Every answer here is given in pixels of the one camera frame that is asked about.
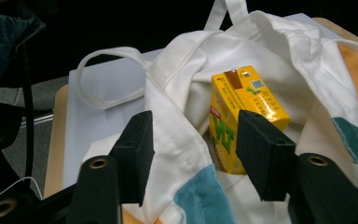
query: gray surface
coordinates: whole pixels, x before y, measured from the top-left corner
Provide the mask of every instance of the gray surface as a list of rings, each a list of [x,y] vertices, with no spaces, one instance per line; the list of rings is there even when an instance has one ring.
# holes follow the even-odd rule
[[[57,90],[68,84],[68,77],[52,79],[50,81],[33,85],[33,97],[35,109],[54,108],[55,94]],[[23,97],[21,90],[0,88],[0,102],[23,106]],[[45,178],[48,165],[48,148],[50,144],[52,121],[46,121],[34,126],[34,169],[33,178],[37,182],[43,195],[45,187]],[[20,129],[18,137],[14,144],[4,150],[7,161],[13,166],[13,169],[19,176],[23,177],[25,173],[26,157],[26,130]],[[35,184],[32,189],[37,193]]]

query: wire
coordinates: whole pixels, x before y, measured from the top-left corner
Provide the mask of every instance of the wire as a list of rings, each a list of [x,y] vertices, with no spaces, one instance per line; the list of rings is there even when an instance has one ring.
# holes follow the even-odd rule
[[[14,182],[7,189],[4,189],[2,192],[0,192],[0,196],[24,179],[31,179],[34,181],[34,184],[36,185],[37,192],[39,193],[40,200],[43,200],[43,196],[42,196],[42,193],[40,192],[39,186],[37,185],[36,180],[34,180],[31,176],[23,177],[23,178],[19,179],[18,181]]]

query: juice box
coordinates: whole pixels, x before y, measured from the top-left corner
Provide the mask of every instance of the juice box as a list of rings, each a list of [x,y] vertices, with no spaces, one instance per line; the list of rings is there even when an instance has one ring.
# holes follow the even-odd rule
[[[281,131],[290,121],[251,65],[213,75],[209,129],[222,171],[234,175],[246,174],[236,154],[241,109],[264,116]]]

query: bag handle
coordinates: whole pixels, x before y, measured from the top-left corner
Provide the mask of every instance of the bag handle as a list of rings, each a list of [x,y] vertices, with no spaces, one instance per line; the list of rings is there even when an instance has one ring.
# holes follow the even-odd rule
[[[258,34],[257,26],[249,17],[245,0],[215,0],[204,30],[220,29],[227,13],[238,36],[251,39]]]
[[[146,70],[147,66],[150,64],[141,52],[139,52],[138,49],[129,48],[129,47],[122,47],[122,48],[113,48],[113,49],[101,49],[92,52],[91,54],[87,55],[83,58],[83,60],[80,62],[79,66],[76,69],[76,86],[77,86],[77,93],[80,96],[80,98],[89,106],[96,108],[96,109],[107,109],[115,105],[120,105],[123,103],[126,103],[128,101],[137,99],[139,97],[144,96],[145,94],[145,87],[139,88],[138,90],[132,92],[131,94],[117,100],[101,100],[97,99],[95,97],[92,97],[91,95],[87,94],[81,85],[81,79],[83,76],[83,69],[86,66],[86,63],[99,55],[106,54],[106,55],[113,55],[118,56],[122,58],[129,58],[134,61],[136,61],[138,64],[141,65],[141,67]]]

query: white canvas bag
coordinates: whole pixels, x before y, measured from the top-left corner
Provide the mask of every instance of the white canvas bag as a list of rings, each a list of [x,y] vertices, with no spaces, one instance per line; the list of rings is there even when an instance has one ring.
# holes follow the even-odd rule
[[[233,26],[220,31],[227,11]],[[290,115],[285,133],[297,143],[296,153],[329,157],[358,186],[358,101],[338,43],[358,52],[357,43],[323,38],[315,26],[248,13],[244,0],[216,0],[205,30],[177,36],[152,62],[132,48],[85,57],[76,71],[85,103],[106,109],[145,96],[145,110],[153,112],[156,155],[144,206],[124,208],[144,223],[290,223],[287,203],[260,202],[246,175],[217,172],[217,179],[201,137],[208,129],[211,75],[245,65]],[[82,70],[99,54],[136,61],[145,70],[145,88],[112,101],[88,95]],[[84,160],[107,154],[117,137],[96,141]]]

